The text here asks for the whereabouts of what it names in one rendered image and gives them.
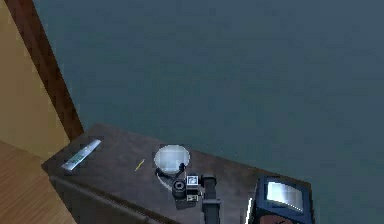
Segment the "black television set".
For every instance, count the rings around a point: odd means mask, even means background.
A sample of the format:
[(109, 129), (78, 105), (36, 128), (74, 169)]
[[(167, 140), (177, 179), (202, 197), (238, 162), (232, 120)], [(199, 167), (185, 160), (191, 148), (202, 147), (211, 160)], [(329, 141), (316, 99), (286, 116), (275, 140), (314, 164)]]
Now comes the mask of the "black television set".
[(249, 198), (245, 224), (316, 224), (311, 185), (260, 175)]

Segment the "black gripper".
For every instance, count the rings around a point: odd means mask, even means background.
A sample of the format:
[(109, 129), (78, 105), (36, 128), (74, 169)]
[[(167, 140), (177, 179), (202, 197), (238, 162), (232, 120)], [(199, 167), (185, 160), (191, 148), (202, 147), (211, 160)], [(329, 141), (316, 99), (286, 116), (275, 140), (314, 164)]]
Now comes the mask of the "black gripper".
[(186, 166), (184, 163), (179, 165), (178, 180), (174, 181), (174, 176), (172, 174), (167, 174), (162, 171), (160, 168), (155, 170), (155, 175), (157, 176), (159, 182), (169, 191), (172, 190), (172, 195), (175, 200), (184, 200), (186, 198)]

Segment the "white round bowl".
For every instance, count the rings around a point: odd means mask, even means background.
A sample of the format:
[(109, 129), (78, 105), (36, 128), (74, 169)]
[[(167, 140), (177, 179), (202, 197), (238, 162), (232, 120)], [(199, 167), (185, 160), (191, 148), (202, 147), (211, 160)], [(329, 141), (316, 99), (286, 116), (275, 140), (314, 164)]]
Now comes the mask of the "white round bowl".
[(160, 148), (155, 156), (154, 163), (157, 168), (167, 174), (175, 174), (181, 164), (189, 164), (189, 151), (181, 145), (166, 145)]

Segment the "silver remote control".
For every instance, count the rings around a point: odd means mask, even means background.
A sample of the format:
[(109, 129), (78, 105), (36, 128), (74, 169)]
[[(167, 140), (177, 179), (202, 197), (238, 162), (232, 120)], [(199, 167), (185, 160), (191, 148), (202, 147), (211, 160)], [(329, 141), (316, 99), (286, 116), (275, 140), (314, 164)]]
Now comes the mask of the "silver remote control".
[(81, 148), (67, 162), (62, 165), (62, 168), (67, 171), (73, 171), (84, 159), (86, 159), (99, 145), (99, 139), (93, 140), (88, 145)]

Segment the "dark brown wooden dresser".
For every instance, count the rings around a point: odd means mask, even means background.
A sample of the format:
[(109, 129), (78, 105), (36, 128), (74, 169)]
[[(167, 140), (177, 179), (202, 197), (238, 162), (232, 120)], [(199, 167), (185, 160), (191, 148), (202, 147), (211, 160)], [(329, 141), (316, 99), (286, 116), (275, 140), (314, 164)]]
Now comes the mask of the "dark brown wooden dresser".
[[(62, 168), (95, 139), (101, 144), (73, 171)], [(245, 224), (260, 175), (283, 176), (102, 124), (69, 143), (42, 168), (77, 224), (204, 224), (201, 203), (177, 210), (171, 192), (155, 175), (154, 156), (166, 145), (189, 151), (187, 174), (216, 176), (221, 224)]]

